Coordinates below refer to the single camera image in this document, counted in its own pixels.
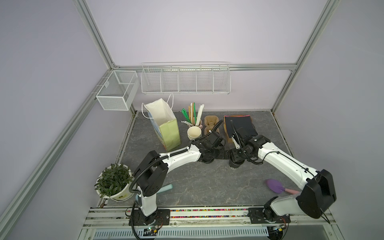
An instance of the green straw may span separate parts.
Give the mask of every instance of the green straw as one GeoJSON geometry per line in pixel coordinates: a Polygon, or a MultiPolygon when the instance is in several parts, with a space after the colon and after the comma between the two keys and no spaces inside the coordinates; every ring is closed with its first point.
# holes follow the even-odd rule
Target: green straw
{"type": "Polygon", "coordinates": [[[188,117],[188,114],[187,114],[186,109],[183,108],[183,109],[181,110],[181,112],[183,113],[185,119],[186,119],[189,123],[191,123],[191,121],[190,121],[190,119],[189,119],[189,117],[188,117]]]}
{"type": "Polygon", "coordinates": [[[195,124],[196,124],[196,107],[195,107],[195,103],[193,103],[193,114],[195,116],[195,124]]]}

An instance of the purple trowel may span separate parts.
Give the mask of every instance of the purple trowel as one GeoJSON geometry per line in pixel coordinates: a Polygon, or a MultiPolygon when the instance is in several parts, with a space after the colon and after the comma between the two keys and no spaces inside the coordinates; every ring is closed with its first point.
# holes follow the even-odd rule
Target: purple trowel
{"type": "Polygon", "coordinates": [[[292,190],[292,189],[287,189],[283,187],[283,184],[276,179],[267,179],[265,180],[265,184],[274,192],[277,194],[280,194],[284,191],[289,192],[290,194],[296,194],[299,193],[299,191],[292,190]]]}

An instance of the black bracket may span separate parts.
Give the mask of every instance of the black bracket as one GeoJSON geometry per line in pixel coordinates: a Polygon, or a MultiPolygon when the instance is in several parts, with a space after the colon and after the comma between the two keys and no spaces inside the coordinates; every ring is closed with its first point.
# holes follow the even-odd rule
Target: black bracket
{"type": "Polygon", "coordinates": [[[158,209],[152,215],[146,217],[141,212],[140,209],[135,209],[134,216],[131,220],[133,220],[134,226],[153,226],[153,225],[169,225],[170,219],[170,210],[169,209],[158,209]]]}
{"type": "MultiPolygon", "coordinates": [[[[264,208],[263,207],[250,207],[248,208],[248,216],[251,219],[252,224],[256,223],[270,223],[264,219],[264,213],[263,213],[264,208]]],[[[289,216],[281,216],[274,223],[284,223],[282,220],[284,218],[285,223],[290,223],[291,218],[289,216]]]]}

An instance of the notebook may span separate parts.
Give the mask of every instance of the notebook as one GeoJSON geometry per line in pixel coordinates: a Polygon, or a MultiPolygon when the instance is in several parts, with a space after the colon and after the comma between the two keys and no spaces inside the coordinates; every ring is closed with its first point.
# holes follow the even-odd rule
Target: notebook
{"type": "Polygon", "coordinates": [[[232,115],[232,116],[224,116],[224,129],[227,134],[227,141],[232,141],[232,126],[231,126],[231,120],[233,121],[233,124],[235,125],[236,130],[239,128],[243,128],[245,132],[247,133],[247,136],[257,135],[257,132],[255,130],[255,127],[252,124],[252,118],[249,115],[232,115]]]}

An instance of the white wire basket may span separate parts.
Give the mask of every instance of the white wire basket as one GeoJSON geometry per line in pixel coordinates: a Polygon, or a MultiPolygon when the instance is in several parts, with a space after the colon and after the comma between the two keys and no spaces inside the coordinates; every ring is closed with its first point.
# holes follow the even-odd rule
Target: white wire basket
{"type": "Polygon", "coordinates": [[[104,110],[129,111],[139,85],[136,71],[113,70],[96,98],[104,110]]]}
{"type": "Polygon", "coordinates": [[[141,90],[144,94],[228,94],[229,64],[143,67],[141,90]]]}

